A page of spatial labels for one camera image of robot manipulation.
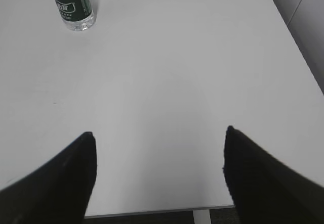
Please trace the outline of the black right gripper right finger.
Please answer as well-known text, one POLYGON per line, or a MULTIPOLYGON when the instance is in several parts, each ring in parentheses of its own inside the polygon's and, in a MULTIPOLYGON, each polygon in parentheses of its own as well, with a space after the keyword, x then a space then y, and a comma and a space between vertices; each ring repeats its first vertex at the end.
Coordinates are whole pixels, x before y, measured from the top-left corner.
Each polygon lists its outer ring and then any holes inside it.
POLYGON ((241 223, 323 223, 323 187, 229 126, 224 178, 241 223))

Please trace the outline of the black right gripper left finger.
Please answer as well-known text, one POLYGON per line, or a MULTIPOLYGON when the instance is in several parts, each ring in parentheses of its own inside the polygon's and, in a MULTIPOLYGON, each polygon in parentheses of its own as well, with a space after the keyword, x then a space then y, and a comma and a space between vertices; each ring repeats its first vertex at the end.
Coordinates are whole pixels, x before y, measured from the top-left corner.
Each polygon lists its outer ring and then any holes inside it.
POLYGON ((82 223, 97 177, 97 148, 84 132, 46 164, 1 190, 1 223, 82 223))

